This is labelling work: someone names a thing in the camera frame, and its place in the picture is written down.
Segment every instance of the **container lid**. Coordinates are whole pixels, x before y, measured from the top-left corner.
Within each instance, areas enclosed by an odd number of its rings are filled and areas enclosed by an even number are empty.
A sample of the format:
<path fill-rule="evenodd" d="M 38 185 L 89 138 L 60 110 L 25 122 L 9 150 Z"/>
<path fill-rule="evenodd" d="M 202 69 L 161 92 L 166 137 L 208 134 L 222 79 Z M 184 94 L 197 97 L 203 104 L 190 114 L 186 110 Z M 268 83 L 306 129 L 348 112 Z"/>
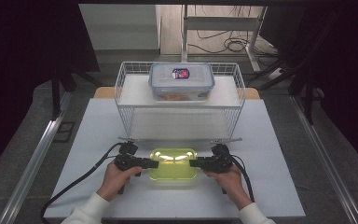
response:
<path fill-rule="evenodd" d="M 152 88 L 212 88 L 214 78 L 208 63 L 154 63 L 150 69 Z"/>
<path fill-rule="evenodd" d="M 197 175 L 197 168 L 190 166 L 197 153 L 192 148 L 163 148 L 153 150 L 151 159 L 159 161 L 157 169 L 150 169 L 153 180 L 190 180 Z"/>

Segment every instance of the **plastic container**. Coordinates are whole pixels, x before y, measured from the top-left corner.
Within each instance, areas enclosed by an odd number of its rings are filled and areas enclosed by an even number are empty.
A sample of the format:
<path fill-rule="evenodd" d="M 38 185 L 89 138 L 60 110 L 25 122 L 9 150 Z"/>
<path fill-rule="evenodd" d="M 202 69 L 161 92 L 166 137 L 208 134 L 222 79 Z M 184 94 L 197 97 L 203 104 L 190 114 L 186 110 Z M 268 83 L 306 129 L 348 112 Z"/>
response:
<path fill-rule="evenodd" d="M 205 101 L 214 86 L 208 63 L 154 63 L 149 87 L 157 101 Z"/>
<path fill-rule="evenodd" d="M 153 180 L 191 180 L 197 175 L 197 168 L 189 160 L 195 160 L 197 153 L 192 148 L 163 148 L 153 150 L 151 159 L 159 161 L 157 169 L 150 169 Z"/>

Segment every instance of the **controller cable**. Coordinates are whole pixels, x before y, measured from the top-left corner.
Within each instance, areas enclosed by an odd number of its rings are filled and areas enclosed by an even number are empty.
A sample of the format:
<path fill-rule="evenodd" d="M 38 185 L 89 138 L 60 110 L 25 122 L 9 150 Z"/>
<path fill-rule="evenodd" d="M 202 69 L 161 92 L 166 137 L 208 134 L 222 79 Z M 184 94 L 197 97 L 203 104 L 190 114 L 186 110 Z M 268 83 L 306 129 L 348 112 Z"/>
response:
<path fill-rule="evenodd" d="M 113 150 L 113 148 L 117 147 L 117 146 L 122 146 L 123 143 L 116 143 L 114 144 L 112 147 L 110 147 L 107 152 L 103 155 L 103 157 L 97 162 L 95 163 L 95 165 L 89 169 L 88 172 L 86 172 L 84 175 L 82 175 L 81 177 L 79 177 L 77 180 L 75 180 L 74 182 L 72 182 L 70 185 L 68 185 L 65 189 L 61 190 L 58 194 L 56 194 L 54 197 L 52 197 L 48 202 L 45 203 L 45 205 L 43 205 L 41 211 L 40 211 L 40 218 L 42 219 L 43 223 L 45 224 L 49 224 L 48 220 L 44 218 L 45 212 L 48 209 L 48 207 L 55 202 L 58 198 L 60 198 L 66 191 L 68 191 L 69 189 L 71 189 L 72 187 L 74 187 L 75 185 L 77 185 L 78 183 L 80 183 L 81 181 L 83 181 L 84 179 L 86 179 L 87 177 L 89 177 L 89 175 L 91 175 L 92 173 L 94 173 L 94 171 L 101 166 L 101 164 L 108 158 L 112 158 L 109 157 L 109 153 Z"/>
<path fill-rule="evenodd" d="M 242 161 L 241 158 L 237 157 L 237 156 L 233 156 L 227 152 L 225 152 L 224 150 L 219 150 L 220 153 L 222 153 L 224 156 L 227 156 L 229 157 L 229 159 L 234 162 L 234 164 L 240 169 L 242 175 L 243 175 L 243 178 L 245 178 L 245 182 L 246 182 L 246 186 L 248 187 L 248 191 L 249 191 L 249 198 L 251 199 L 251 201 L 254 203 L 255 202 L 255 196 L 253 194 L 253 190 L 252 190 L 252 184 L 251 184 L 251 180 L 249 179 L 249 176 L 248 174 L 246 173 L 246 170 L 245 170 L 245 165 Z M 242 161 L 242 164 L 243 166 L 237 161 L 235 160 L 234 157 L 237 157 L 239 158 L 241 161 Z"/>

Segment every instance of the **wall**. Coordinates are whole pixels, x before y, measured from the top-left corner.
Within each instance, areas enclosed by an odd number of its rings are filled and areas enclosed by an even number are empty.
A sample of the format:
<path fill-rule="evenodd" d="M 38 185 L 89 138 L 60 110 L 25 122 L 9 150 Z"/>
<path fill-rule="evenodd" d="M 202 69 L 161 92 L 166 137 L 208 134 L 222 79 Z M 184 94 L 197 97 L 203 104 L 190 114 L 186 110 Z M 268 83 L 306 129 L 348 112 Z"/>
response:
<path fill-rule="evenodd" d="M 159 6 L 79 7 L 94 49 L 159 49 Z"/>

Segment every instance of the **label on container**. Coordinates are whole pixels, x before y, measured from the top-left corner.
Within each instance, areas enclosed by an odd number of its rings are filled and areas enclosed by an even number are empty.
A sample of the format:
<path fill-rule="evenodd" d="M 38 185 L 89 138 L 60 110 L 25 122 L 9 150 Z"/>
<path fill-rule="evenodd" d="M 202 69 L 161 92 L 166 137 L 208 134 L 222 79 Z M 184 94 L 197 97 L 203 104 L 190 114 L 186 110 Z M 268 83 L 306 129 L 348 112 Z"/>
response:
<path fill-rule="evenodd" d="M 184 79 L 190 77 L 190 72 L 186 68 L 175 68 L 172 71 L 172 76 L 174 79 Z"/>

